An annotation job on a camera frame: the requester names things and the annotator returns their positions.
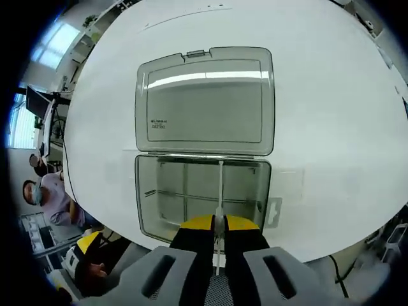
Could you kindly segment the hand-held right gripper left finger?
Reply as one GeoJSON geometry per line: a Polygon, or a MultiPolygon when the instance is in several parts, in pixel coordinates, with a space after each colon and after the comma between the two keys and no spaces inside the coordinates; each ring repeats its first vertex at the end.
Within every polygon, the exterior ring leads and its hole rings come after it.
{"type": "Polygon", "coordinates": [[[213,253],[213,215],[182,223],[169,247],[157,247],[123,272],[119,305],[203,305],[213,253]]]}

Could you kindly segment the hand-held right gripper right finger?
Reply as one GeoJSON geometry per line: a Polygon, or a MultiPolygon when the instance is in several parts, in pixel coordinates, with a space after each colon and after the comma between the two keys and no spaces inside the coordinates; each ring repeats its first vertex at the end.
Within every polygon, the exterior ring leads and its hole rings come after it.
{"type": "Polygon", "coordinates": [[[314,272],[279,247],[271,248],[260,228],[224,216],[225,272],[235,305],[321,305],[314,272]]]}

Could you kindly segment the person's left hand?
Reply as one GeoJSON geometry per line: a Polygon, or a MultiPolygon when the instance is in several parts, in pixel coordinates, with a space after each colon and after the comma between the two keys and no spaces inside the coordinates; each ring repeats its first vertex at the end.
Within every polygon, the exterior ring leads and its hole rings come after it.
{"type": "Polygon", "coordinates": [[[74,281],[83,297],[105,294],[107,277],[106,266],[101,261],[80,261],[75,268],[74,281]]]}

